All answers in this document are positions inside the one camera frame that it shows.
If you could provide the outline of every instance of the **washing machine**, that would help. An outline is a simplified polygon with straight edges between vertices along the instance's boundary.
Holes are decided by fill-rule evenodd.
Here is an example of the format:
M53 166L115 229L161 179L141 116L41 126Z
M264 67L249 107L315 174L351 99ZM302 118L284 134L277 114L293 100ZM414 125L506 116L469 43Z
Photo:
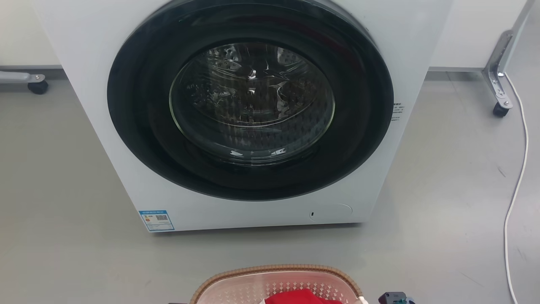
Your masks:
M143 224L166 232L367 221L451 0L33 4Z

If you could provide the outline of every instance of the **red clothing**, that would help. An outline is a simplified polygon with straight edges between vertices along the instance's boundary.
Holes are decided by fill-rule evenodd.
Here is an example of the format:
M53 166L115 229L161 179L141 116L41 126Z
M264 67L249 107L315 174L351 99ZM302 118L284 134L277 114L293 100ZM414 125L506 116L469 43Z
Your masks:
M309 289L298 289L274 294L265 304L342 304L337 300L326 300L315 296Z

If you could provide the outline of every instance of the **metal bracket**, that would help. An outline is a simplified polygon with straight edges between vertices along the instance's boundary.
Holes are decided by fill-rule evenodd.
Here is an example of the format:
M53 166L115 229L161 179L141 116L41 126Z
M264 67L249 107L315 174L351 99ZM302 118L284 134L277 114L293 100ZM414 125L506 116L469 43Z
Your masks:
M489 83L491 92L497 97L497 103L501 108L506 109L506 111L511 109L514 105L504 92L501 82L499 81L499 77L504 76L503 73L499 73L499 64L501 63L501 59L513 35L514 32L512 30L507 30L502 33L501 38L499 38L499 41L489 58L488 64L482 71L485 80Z
M36 83L44 80L45 75L43 74L0 71L0 83Z

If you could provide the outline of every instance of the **pink laundry basket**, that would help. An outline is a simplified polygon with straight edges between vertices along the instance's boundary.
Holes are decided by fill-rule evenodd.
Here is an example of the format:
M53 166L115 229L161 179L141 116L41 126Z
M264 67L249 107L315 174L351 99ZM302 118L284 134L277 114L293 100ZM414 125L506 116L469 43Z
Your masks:
M190 304L259 304L276 293L309 289L318 297L353 304L362 291L344 272L319 265L242 268L206 280Z

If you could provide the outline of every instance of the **blue sticker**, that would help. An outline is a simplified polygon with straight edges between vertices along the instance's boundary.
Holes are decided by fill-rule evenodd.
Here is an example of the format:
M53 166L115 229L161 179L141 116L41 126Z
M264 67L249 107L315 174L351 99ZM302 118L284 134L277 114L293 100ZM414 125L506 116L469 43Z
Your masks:
M174 230L166 210L139 211L139 214L143 218L148 231Z

